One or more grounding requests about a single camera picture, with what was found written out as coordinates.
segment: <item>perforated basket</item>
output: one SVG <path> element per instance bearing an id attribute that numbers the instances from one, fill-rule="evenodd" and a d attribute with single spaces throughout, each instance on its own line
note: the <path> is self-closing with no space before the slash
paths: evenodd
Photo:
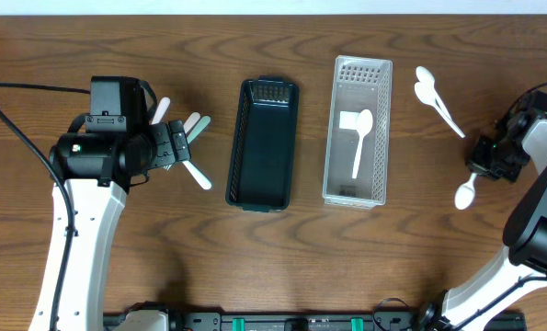
<path id="1" fill-rule="evenodd" d="M 349 56 L 336 58 L 326 142 L 323 197 L 326 203 L 372 208 L 383 205 L 387 187 L 392 62 Z M 339 127 L 340 112 L 373 115 L 363 139 L 358 177 L 351 177 L 359 141 L 355 130 Z"/>
<path id="2" fill-rule="evenodd" d="M 275 77 L 241 86 L 226 201 L 246 211 L 288 207 L 299 88 Z"/>

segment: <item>plastic spoon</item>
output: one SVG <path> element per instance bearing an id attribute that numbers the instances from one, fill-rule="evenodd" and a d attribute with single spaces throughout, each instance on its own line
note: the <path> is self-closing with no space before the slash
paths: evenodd
<path id="1" fill-rule="evenodd" d="M 419 66 L 416 68 L 416 77 L 418 78 L 420 83 L 426 84 L 427 86 L 430 86 L 430 88 L 434 90 L 435 99 L 437 100 L 437 102 L 439 103 L 439 106 L 442 108 L 445 114 L 447 114 L 447 116 L 449 116 L 450 118 L 449 110 L 447 109 L 447 106 L 445 106 L 445 103 L 442 102 L 442 99 L 440 98 L 439 93 L 437 93 L 437 89 L 435 88 L 435 82 L 436 82 L 435 76 L 432 75 L 432 73 L 427 68 L 423 66 Z"/>
<path id="2" fill-rule="evenodd" d="M 473 199 L 475 198 L 473 182 L 476 177 L 477 174 L 472 173 L 467 183 L 461 184 L 459 188 L 457 188 L 457 192 L 455 192 L 455 207 L 457 207 L 458 210 L 462 211 L 472 204 Z"/>
<path id="3" fill-rule="evenodd" d="M 433 107 L 437 113 L 449 124 L 450 128 L 453 129 L 457 134 L 459 134 L 460 137 L 465 138 L 465 133 L 459 129 L 457 124 L 453 122 L 453 120 L 449 117 L 448 114 L 445 114 L 444 111 L 437 105 L 437 100 L 435 99 L 435 96 L 430 90 L 430 88 L 427 88 L 424 83 L 416 83 L 414 84 L 414 91 L 416 92 L 416 96 L 425 105 L 429 105 Z"/>
<path id="4" fill-rule="evenodd" d="M 364 109 L 357 116 L 357 133 L 359 134 L 359 144 L 357 145 L 357 152 L 355 153 L 355 162 L 353 163 L 353 179 L 357 178 L 359 172 L 359 163 L 361 161 L 361 150 L 363 149 L 363 138 L 373 128 L 373 115 L 368 109 Z"/>

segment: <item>clear plastic basket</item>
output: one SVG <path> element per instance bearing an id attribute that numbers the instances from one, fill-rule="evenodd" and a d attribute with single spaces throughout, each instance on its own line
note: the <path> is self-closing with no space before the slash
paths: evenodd
<path id="1" fill-rule="evenodd" d="M 392 62 L 338 56 L 326 142 L 325 203 L 373 208 L 385 204 L 387 184 Z M 353 121 L 363 109 L 373 127 L 363 138 L 359 173 L 352 178 L 359 134 Z"/>

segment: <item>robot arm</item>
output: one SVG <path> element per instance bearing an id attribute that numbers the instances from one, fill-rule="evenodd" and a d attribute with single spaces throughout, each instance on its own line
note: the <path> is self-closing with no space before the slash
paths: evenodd
<path id="1" fill-rule="evenodd" d="M 114 182 L 100 187 L 96 179 L 65 181 L 74 205 L 74 234 L 64 276 L 57 327 L 60 330 L 100 330 L 109 252 L 127 194 Z M 49 329 L 51 304 L 65 241 L 66 208 L 59 188 L 52 192 L 54 219 L 44 280 L 30 331 Z"/>
<path id="2" fill-rule="evenodd" d="M 503 241 L 475 276 L 423 308 L 416 330 L 482 331 L 510 304 L 547 286 L 547 166 L 510 215 Z"/>
<path id="3" fill-rule="evenodd" d="M 67 226 L 71 208 L 55 185 L 51 246 L 30 330 L 50 330 L 51 325 L 55 330 L 103 329 L 110 249 L 128 192 L 137 185 L 131 179 L 144 175 L 148 180 L 149 170 L 191 157 L 181 120 L 149 124 L 155 108 L 156 97 L 145 82 L 93 77 L 90 112 L 75 119 L 52 147 L 51 168 L 69 196 L 74 224 Z M 79 133 L 83 124 L 85 133 Z M 167 325 L 166 316 L 155 310 L 127 320 L 137 330 L 166 330 L 161 328 Z M 128 330 L 128 325 L 120 328 Z"/>
<path id="4" fill-rule="evenodd" d="M 524 136 L 522 148 L 530 155 L 540 174 L 547 166 L 547 119 L 534 122 Z"/>

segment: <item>spoon bowl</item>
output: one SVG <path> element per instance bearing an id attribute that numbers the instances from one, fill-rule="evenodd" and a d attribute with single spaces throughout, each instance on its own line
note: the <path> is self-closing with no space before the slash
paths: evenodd
<path id="1" fill-rule="evenodd" d="M 371 129 L 373 128 L 373 115 L 369 109 L 364 109 L 357 116 L 356 126 L 359 136 L 366 136 L 369 132 L 371 132 Z"/>
<path id="2" fill-rule="evenodd" d="M 435 98 L 434 93 L 430 90 L 430 88 L 427 87 L 426 84 L 417 82 L 414 84 L 414 92 L 416 92 L 416 96 L 418 97 L 418 100 L 422 102 L 425 105 L 429 105 L 434 108 L 438 108 L 437 100 Z"/>
<path id="3" fill-rule="evenodd" d="M 455 192 L 455 207 L 457 207 L 458 210 L 462 211 L 467 209 L 467 207 L 471 206 L 473 199 L 475 199 L 475 187 L 473 186 L 473 182 L 476 177 L 477 174 L 472 173 L 469 180 L 457 188 L 457 192 Z"/>
<path id="4" fill-rule="evenodd" d="M 430 71 L 423 67 L 419 66 L 416 68 L 416 77 L 421 83 L 426 83 L 434 86 L 436 79 L 435 76 L 430 73 Z"/>

